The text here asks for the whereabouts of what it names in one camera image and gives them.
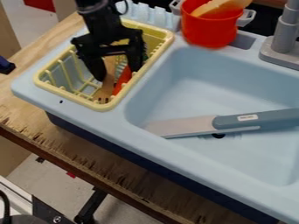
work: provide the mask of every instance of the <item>knife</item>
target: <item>knife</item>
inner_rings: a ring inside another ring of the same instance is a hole
[[[145,129],[164,138],[194,137],[249,130],[279,130],[299,126],[299,108],[240,115],[204,115],[149,122]]]

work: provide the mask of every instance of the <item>red cup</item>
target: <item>red cup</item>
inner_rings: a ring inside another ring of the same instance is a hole
[[[182,32],[190,44],[208,48],[227,46],[237,36],[237,19],[243,10],[230,10],[203,17],[191,13],[209,0],[185,0],[182,4]]]

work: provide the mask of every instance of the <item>gray faucet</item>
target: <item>gray faucet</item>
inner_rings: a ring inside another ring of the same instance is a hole
[[[288,0],[278,18],[275,35],[261,47],[262,60],[299,70],[299,0]]]

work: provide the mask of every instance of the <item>yellow dish rack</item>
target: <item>yellow dish rack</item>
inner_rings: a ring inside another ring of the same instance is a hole
[[[132,79],[125,85],[122,85],[122,90],[118,95],[105,93],[105,96],[107,96],[105,101],[102,101],[101,98],[98,97],[97,93],[104,87],[88,72],[84,63],[78,59],[74,45],[70,45],[63,53],[50,61],[34,75],[33,80],[35,85],[96,111],[109,111],[113,109],[144,76],[151,65],[161,56],[174,39],[174,34],[165,29],[127,19],[123,19],[122,23],[129,28],[143,30],[143,39],[146,42],[149,58],[138,72],[133,73]],[[117,67],[121,63],[126,63],[125,56],[114,57],[113,60],[107,59],[112,57],[106,57],[104,59],[107,67],[109,67],[109,64],[111,66],[111,63],[114,63],[112,67],[118,69]],[[114,85],[114,83],[112,83],[112,81],[109,83],[111,86],[109,88],[113,88],[112,85]]]

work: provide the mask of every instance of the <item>light blue sink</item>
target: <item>light blue sink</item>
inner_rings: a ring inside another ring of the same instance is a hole
[[[299,79],[195,47],[173,51],[126,106],[137,127],[172,118],[299,107]],[[297,181],[299,129],[169,140],[275,186]]]
[[[264,39],[239,31],[233,45],[210,52],[187,45],[176,34],[172,46],[108,112],[34,85],[36,71],[64,51],[69,39],[15,80],[12,91],[128,151],[277,219],[297,223],[299,129],[172,140],[143,129],[146,122],[163,119],[299,108],[299,73],[261,61]]]

